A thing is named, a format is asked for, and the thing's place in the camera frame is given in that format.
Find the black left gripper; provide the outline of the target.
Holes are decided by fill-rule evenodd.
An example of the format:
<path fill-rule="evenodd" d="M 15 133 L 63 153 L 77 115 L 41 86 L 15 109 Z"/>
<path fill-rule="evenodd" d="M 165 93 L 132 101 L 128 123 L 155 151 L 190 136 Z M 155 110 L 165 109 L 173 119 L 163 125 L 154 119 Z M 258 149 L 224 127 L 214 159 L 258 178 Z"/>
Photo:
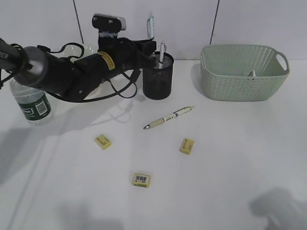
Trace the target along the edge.
<path fill-rule="evenodd" d="M 150 40 L 130 40 L 104 36 L 98 37 L 97 71 L 120 72 L 150 68 L 155 65 L 151 55 L 156 51 L 157 42 Z"/>

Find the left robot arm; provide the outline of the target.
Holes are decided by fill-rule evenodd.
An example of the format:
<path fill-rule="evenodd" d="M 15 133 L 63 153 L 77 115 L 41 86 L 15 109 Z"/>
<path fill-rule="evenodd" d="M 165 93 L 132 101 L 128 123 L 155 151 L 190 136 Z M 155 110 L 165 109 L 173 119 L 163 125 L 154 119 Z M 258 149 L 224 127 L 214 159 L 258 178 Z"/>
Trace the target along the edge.
<path fill-rule="evenodd" d="M 89 103 L 121 96 L 134 85 L 141 69 L 155 66 L 153 53 L 156 41 L 120 38 L 99 38 L 98 51 L 85 56 L 85 48 L 79 56 L 56 57 L 46 46 L 22 47 L 0 41 L 0 68 L 9 75 L 0 80 L 4 84 L 11 78 L 19 84 L 38 90 L 70 103 Z M 93 99 L 88 99 L 100 84 L 123 75 L 129 82 L 120 90 Z"/>

